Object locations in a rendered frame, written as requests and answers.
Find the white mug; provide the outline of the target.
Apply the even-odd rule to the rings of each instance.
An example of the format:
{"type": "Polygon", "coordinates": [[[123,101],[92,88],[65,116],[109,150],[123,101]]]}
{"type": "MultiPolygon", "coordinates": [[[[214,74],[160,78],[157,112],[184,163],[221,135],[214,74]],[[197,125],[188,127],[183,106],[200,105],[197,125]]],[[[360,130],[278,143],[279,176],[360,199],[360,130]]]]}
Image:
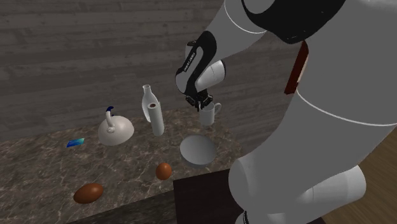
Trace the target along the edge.
{"type": "Polygon", "coordinates": [[[200,124],[203,126],[211,126],[214,123],[215,115],[222,109],[221,103],[211,102],[203,109],[199,110],[200,124]]]}

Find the white paper towel roll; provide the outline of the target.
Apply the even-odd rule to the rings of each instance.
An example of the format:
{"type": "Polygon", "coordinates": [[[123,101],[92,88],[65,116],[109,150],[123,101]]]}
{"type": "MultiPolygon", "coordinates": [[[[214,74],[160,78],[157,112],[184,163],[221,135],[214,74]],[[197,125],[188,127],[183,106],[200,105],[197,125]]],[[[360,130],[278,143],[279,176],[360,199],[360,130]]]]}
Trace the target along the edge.
{"type": "Polygon", "coordinates": [[[147,105],[150,117],[151,127],[155,136],[161,136],[164,133],[164,121],[162,109],[159,102],[152,102],[147,105]]]}

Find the grey bowl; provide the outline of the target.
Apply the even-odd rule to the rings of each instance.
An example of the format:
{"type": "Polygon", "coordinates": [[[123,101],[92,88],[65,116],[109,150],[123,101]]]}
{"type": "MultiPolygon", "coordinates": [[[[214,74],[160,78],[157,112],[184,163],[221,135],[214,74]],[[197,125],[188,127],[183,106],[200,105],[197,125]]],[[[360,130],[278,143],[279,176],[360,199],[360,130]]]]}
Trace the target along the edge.
{"type": "Polygon", "coordinates": [[[194,167],[205,167],[216,158],[216,146],[212,140],[201,134],[185,137],[179,146],[181,157],[194,167]]]}

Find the clear glass bottle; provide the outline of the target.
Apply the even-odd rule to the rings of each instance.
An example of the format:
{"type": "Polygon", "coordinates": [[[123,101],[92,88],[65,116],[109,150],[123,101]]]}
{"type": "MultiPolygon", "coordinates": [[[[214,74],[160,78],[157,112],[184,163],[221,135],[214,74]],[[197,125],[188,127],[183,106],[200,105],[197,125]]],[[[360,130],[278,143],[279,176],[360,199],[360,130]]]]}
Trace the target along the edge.
{"type": "Polygon", "coordinates": [[[148,111],[148,105],[151,103],[158,103],[160,105],[160,102],[158,101],[157,97],[154,95],[154,93],[151,91],[151,86],[150,85],[143,85],[143,99],[142,99],[142,109],[144,112],[144,115],[146,117],[146,120],[150,122],[150,114],[148,111]]]}

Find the brown egg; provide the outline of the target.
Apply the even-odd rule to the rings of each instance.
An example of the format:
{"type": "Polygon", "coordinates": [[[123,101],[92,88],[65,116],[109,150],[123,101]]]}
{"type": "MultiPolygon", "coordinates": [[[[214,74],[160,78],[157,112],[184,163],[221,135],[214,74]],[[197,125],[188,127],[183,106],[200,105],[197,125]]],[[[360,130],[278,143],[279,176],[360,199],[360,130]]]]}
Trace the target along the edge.
{"type": "Polygon", "coordinates": [[[169,179],[172,175],[172,168],[168,163],[161,163],[157,166],[155,174],[156,177],[160,180],[169,179]]]}
{"type": "Polygon", "coordinates": [[[79,188],[74,193],[73,199],[79,204],[89,204],[99,199],[103,191],[102,185],[98,183],[89,183],[79,188]]]}

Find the dark red door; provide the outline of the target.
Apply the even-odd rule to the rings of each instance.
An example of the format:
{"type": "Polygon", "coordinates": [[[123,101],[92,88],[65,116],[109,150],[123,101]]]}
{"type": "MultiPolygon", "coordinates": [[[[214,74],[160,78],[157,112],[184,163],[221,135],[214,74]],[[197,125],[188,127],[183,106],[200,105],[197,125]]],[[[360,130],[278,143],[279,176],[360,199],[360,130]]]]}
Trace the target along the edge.
{"type": "Polygon", "coordinates": [[[291,74],[289,76],[286,88],[284,89],[284,93],[286,95],[295,93],[296,88],[300,81],[300,77],[302,76],[303,71],[305,69],[308,59],[308,54],[309,54],[309,48],[307,46],[307,43],[306,41],[302,41],[300,50],[296,57],[293,68],[291,70],[291,74]]]}

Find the blue card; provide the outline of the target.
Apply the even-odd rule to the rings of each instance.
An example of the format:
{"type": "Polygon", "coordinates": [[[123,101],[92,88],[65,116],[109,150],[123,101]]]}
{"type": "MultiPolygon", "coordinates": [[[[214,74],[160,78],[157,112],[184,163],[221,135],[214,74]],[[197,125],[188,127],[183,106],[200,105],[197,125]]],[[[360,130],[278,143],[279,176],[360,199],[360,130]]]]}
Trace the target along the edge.
{"type": "Polygon", "coordinates": [[[79,139],[73,139],[73,140],[70,140],[70,141],[68,141],[68,143],[67,143],[67,148],[69,148],[69,147],[73,147],[73,146],[77,146],[77,145],[81,145],[81,144],[83,144],[84,143],[84,141],[85,141],[85,139],[84,138],[79,138],[79,139]]]}

